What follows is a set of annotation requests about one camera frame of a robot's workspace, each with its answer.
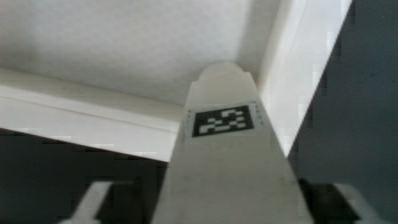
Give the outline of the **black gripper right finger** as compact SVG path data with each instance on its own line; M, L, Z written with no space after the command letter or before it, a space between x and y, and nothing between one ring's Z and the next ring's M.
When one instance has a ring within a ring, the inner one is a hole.
M386 224L358 188L299 179L315 224Z

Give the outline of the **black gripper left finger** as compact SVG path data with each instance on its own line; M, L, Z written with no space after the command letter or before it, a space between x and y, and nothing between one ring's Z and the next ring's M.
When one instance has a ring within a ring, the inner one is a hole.
M95 181L72 216L59 224L152 224L153 207L146 201L144 180Z

